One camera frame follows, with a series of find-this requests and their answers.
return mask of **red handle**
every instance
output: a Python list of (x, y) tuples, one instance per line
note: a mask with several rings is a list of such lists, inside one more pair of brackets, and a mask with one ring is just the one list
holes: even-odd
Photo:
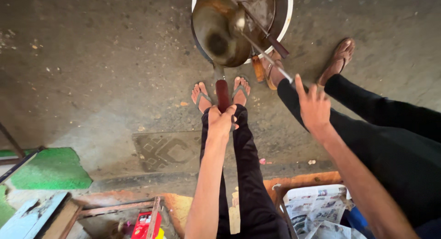
[(277, 41), (277, 39), (274, 38), (272, 35), (268, 36), (268, 41), (271, 43), (274, 49), (278, 51), (283, 59), (285, 59), (289, 55), (288, 50), (286, 50), (285, 47), (283, 47), (283, 45), (279, 43), (279, 41)]
[(228, 98), (228, 84), (225, 80), (218, 80), (216, 82), (216, 95), (218, 96), (218, 108), (221, 113), (231, 105)]

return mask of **foot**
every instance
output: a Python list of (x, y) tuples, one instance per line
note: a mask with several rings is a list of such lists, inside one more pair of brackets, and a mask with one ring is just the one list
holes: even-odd
[[(276, 50), (273, 50), (268, 55), (271, 56), (279, 67), (284, 69), (281, 61), (282, 56)], [(277, 69), (277, 67), (271, 65), (265, 58), (262, 58), (261, 62), (263, 68), (265, 69), (266, 80), (269, 88), (272, 90), (277, 90), (277, 86), (279, 85), (280, 81), (285, 78), (285, 76)]]
[[(238, 76), (234, 79), (233, 90), (236, 90), (239, 84), (242, 84), (242, 86), (246, 90), (246, 94), (250, 95), (251, 87), (243, 77), (241, 78)], [(246, 98), (245, 95), (243, 94), (243, 91), (242, 90), (237, 91), (236, 95), (233, 97), (233, 104), (239, 104), (245, 106), (245, 103), (246, 103)]]
[[(196, 104), (196, 101), (198, 100), (199, 93), (202, 92), (203, 94), (208, 96), (207, 89), (205, 88), (205, 84), (203, 82), (200, 82), (198, 84), (195, 84), (195, 89), (191, 90), (191, 99)], [(204, 96), (201, 96), (201, 100), (199, 101), (199, 107), (198, 109), (204, 113), (207, 108), (210, 108), (212, 106), (211, 102), (208, 101)]]
[(356, 47), (356, 42), (352, 38), (347, 38), (343, 40), (334, 52), (330, 62), (331, 64), (323, 72), (320, 79), (318, 79), (317, 84), (320, 86), (325, 86), (329, 78), (334, 74), (340, 73), (343, 68), (352, 60), (352, 54)]

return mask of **metal frame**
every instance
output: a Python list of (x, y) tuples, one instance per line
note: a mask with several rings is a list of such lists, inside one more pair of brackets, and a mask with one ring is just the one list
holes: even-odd
[(9, 169), (5, 174), (0, 176), (0, 185), (2, 185), (5, 181), (7, 181), (17, 170), (26, 165), (30, 160), (32, 160), (39, 152), (46, 149), (44, 146), (38, 147), (36, 150), (31, 152), (28, 155), (25, 155), (25, 152), (22, 148), (20, 148), (19, 144), (14, 140), (11, 134), (9, 134), (8, 130), (0, 123), (0, 131), (5, 135), (6, 139), (13, 146), (13, 151), (17, 154), (18, 158), (13, 159), (0, 159), (0, 165), (9, 165), (15, 164), (14, 167)]

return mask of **wooden handle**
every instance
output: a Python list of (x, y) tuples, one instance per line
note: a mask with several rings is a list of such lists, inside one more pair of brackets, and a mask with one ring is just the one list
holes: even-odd
[(268, 36), (268, 41), (271, 43), (274, 49), (278, 51), (283, 59), (285, 59), (289, 55), (288, 50), (286, 50), (285, 47), (283, 47), (283, 45), (279, 43), (279, 41), (277, 41), (277, 39), (274, 38), (272, 35)]
[(219, 111), (224, 113), (231, 104), (228, 98), (228, 84), (225, 80), (216, 82), (216, 95), (218, 96)]
[(254, 73), (256, 74), (257, 82), (263, 83), (265, 81), (265, 69), (263, 68), (262, 62), (259, 57), (253, 56), (251, 58), (253, 62)]

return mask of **newspaper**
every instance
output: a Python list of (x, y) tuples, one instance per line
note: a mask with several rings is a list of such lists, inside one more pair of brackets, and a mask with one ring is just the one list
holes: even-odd
[(299, 239), (365, 239), (340, 225), (351, 196), (344, 185), (311, 186), (289, 190), (283, 197), (289, 218)]

